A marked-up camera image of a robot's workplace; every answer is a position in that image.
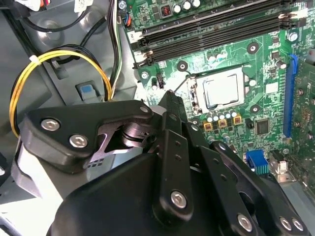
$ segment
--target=motherboard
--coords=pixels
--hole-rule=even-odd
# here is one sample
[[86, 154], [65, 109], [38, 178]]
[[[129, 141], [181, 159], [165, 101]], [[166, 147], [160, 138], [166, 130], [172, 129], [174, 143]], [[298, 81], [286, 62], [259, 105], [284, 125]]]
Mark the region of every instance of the motherboard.
[[145, 102], [175, 92], [209, 143], [315, 191], [312, 0], [127, 0], [120, 11]]

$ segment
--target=blue pcie slot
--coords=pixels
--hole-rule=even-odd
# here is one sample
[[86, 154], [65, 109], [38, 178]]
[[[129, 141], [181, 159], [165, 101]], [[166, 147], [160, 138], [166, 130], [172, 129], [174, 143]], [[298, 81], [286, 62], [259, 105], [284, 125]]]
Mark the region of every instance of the blue pcie slot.
[[246, 152], [246, 162], [250, 168], [255, 170], [257, 175], [269, 173], [268, 162], [265, 159], [263, 150]]
[[284, 112], [283, 112], [283, 134], [291, 137], [292, 116], [293, 116], [293, 97], [294, 97], [294, 80], [298, 70], [298, 57], [290, 55], [290, 66], [286, 69], [285, 77], [285, 95], [284, 95]]

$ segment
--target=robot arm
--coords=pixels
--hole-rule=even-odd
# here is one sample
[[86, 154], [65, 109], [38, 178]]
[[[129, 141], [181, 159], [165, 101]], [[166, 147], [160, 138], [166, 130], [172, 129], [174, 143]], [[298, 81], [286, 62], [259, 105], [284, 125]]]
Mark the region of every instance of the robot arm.
[[[88, 181], [91, 161], [133, 147], [143, 153]], [[55, 205], [53, 236], [310, 235], [273, 176], [209, 145], [172, 92], [152, 109], [133, 100], [28, 113], [12, 175]]]

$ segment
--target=silver bolt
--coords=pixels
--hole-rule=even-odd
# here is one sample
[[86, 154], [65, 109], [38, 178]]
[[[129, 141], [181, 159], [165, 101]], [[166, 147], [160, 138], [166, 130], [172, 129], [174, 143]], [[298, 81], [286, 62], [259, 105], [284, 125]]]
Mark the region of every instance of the silver bolt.
[[287, 230], [289, 230], [289, 231], [292, 230], [290, 223], [285, 218], [280, 217], [280, 222], [283, 225], [283, 227], [285, 227]]
[[296, 32], [292, 32], [288, 36], [288, 40], [290, 42], [294, 42], [296, 39], [298, 39], [299, 35]]
[[252, 231], [252, 224], [249, 221], [249, 219], [242, 214], [237, 215], [238, 223], [247, 231], [251, 232]]
[[48, 131], [56, 131], [60, 128], [60, 124], [54, 119], [45, 119], [41, 122], [41, 127]]
[[293, 224], [295, 227], [297, 227], [298, 230], [303, 231], [303, 225], [295, 218], [292, 219]]
[[0, 176], [3, 176], [5, 174], [5, 170], [0, 166]]
[[219, 147], [222, 149], [222, 150], [226, 150], [225, 146], [223, 144], [219, 144]]
[[285, 148], [285, 149], [283, 149], [283, 151], [282, 151], [282, 153], [284, 154], [284, 155], [287, 155], [287, 154], [289, 154], [289, 149], [287, 149], [287, 148]]
[[180, 209], [185, 208], [187, 205], [185, 196], [178, 191], [174, 191], [171, 193], [171, 200], [172, 203]]
[[88, 145], [88, 139], [80, 134], [72, 135], [69, 142], [75, 148], [85, 148]]
[[198, 127], [196, 125], [192, 124], [191, 127], [194, 131], [198, 131]]
[[143, 72], [141, 73], [141, 78], [142, 78], [142, 79], [146, 80], [148, 77], [149, 77], [149, 73], [148, 73], [148, 72], [143, 71]]
[[127, 8], [127, 3], [125, 1], [119, 1], [118, 8], [120, 10], [125, 10]]
[[146, 108], [146, 107], [140, 107], [140, 110], [142, 110], [142, 111], [145, 112], [145, 113], [148, 113], [148, 112], [149, 112], [148, 108]]

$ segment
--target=white cable tie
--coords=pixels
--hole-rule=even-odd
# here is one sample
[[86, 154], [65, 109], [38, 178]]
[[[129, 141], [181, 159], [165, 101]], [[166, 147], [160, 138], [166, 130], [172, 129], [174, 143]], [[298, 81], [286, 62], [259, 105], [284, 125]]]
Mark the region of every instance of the white cable tie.
[[35, 63], [36, 65], [41, 65], [41, 62], [39, 61], [38, 57], [36, 55], [30, 56], [31, 62]]

